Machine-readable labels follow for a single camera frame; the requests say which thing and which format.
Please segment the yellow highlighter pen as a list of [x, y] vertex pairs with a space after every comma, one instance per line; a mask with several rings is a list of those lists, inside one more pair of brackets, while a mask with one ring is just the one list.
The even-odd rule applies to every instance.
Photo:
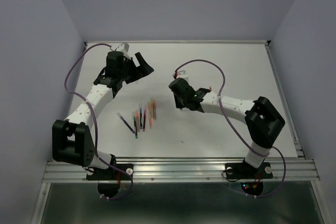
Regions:
[[156, 120], [156, 102], [154, 99], [151, 99], [150, 106], [151, 106], [151, 117], [154, 120]]

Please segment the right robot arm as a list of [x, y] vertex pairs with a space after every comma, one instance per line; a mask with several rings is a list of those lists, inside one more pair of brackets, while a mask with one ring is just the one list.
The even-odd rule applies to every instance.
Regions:
[[269, 155], [275, 140], [282, 131], [285, 120], [273, 104], [265, 97], [257, 100], [240, 100], [221, 97], [215, 92], [199, 88], [194, 90], [183, 78], [169, 84], [178, 109], [187, 108], [201, 113], [220, 114], [228, 124], [230, 119], [244, 123], [252, 140], [249, 151], [242, 163], [244, 175], [253, 177], [260, 172], [260, 166]]

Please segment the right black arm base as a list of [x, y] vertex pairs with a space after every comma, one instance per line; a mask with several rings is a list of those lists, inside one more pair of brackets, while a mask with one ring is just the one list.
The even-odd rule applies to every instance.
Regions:
[[263, 162], [254, 168], [245, 161], [241, 163], [227, 163], [222, 171], [222, 177], [228, 182], [240, 182], [244, 193], [248, 196], [261, 196], [264, 189], [264, 179], [273, 179], [269, 162]]

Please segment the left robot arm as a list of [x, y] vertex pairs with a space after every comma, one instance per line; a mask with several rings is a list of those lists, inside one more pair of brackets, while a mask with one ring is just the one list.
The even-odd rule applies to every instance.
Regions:
[[98, 168], [106, 179], [117, 172], [113, 155], [98, 151], [98, 135], [91, 134], [92, 127], [98, 127], [97, 118], [102, 110], [116, 97], [123, 84], [136, 82], [154, 69], [135, 54], [139, 65], [125, 51], [111, 51], [106, 56], [106, 66], [101, 70], [86, 97], [73, 92], [82, 103], [64, 120], [56, 120], [52, 126], [52, 156], [57, 162], [82, 167]]

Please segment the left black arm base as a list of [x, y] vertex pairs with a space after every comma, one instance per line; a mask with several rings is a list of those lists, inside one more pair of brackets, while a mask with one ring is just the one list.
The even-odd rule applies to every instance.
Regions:
[[97, 183], [97, 191], [101, 199], [117, 200], [127, 196], [132, 188], [133, 164], [117, 164], [114, 169], [84, 168], [87, 172], [86, 180]]

